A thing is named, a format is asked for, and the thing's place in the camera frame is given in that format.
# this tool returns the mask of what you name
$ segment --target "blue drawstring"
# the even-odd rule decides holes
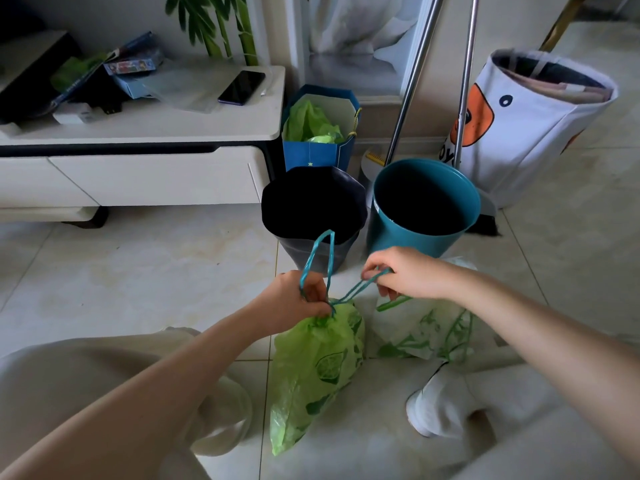
[[[375,276],[368,279],[367,281],[360,281],[358,284],[356,284],[356,286],[354,286],[349,291],[347,291],[347,294],[340,299],[328,299],[329,287],[331,286],[331,275],[333,273],[333,249],[335,247],[335,233],[334,231],[329,229],[327,231],[324,231],[322,234],[320,234],[320,237],[318,237],[314,242],[314,247],[311,249],[311,254],[309,254],[309,259],[307,260],[307,264],[305,265],[305,268],[302,270],[302,276],[300,276],[300,294],[305,299],[307,299],[307,295],[305,295],[304,286],[305,286],[305,281],[307,280],[307,276],[309,274],[309,270],[311,269],[311,263],[313,263],[314,257],[316,257],[316,251],[318,249],[318,246],[320,245],[322,240],[327,236],[330,236],[330,243],[329,243],[329,267],[326,272],[326,275],[327,275],[326,295],[327,295],[327,303],[329,304],[329,306],[331,306],[332,316],[333,316],[335,315],[336,305],[347,303],[349,300],[352,300],[353,298],[355,298],[357,295],[363,292],[367,286],[369,286],[374,281],[376,281],[380,276],[382,276],[383,274],[391,273],[391,268],[388,267],[380,271],[380,273],[376,274]]]

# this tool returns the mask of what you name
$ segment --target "black phone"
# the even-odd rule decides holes
[[[218,102],[242,106],[249,101],[251,95],[264,80],[264,72],[242,70],[229,87],[220,94]]]

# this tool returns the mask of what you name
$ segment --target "forearm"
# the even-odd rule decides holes
[[[463,271],[452,299],[489,324],[640,468],[640,359],[620,342]]]
[[[260,338],[244,308],[140,372],[60,425],[1,480],[140,479],[155,475],[198,405],[246,347]]]

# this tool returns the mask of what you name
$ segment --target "white laundry basket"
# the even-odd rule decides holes
[[[568,92],[608,90],[606,102],[574,104],[525,87],[508,71],[560,84]],[[471,87],[460,171],[500,207],[518,201],[580,133],[618,97],[608,76],[547,52],[496,50]],[[453,164],[457,123],[440,151]]]

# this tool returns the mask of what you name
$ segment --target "person's right hand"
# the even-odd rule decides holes
[[[391,300],[399,294],[413,298],[450,298],[457,277],[464,270],[441,259],[425,256],[413,248],[393,247],[369,256],[362,270],[362,279],[368,280],[387,267],[393,273],[383,274],[376,284],[380,295]]]

